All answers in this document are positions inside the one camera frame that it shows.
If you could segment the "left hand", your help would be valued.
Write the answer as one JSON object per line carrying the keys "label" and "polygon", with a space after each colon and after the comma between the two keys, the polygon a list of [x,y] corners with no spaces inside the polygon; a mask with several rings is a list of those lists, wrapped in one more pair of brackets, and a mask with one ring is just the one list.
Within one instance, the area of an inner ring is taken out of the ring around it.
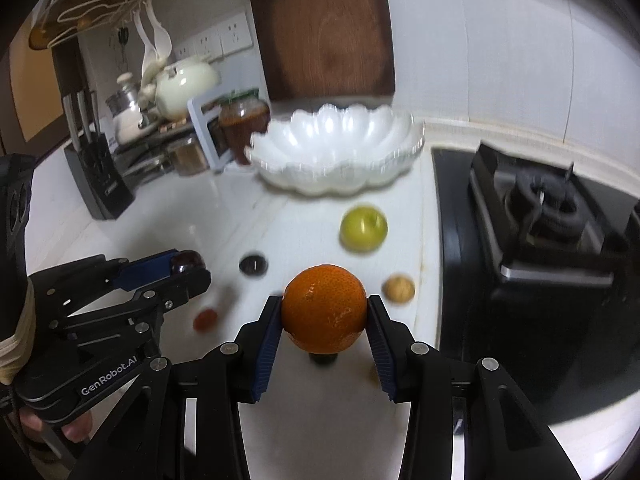
{"label": "left hand", "polygon": [[26,406],[18,410],[18,417],[18,433],[29,451],[50,452],[60,460],[76,462],[85,452],[93,430],[90,411],[65,425],[51,425]]}

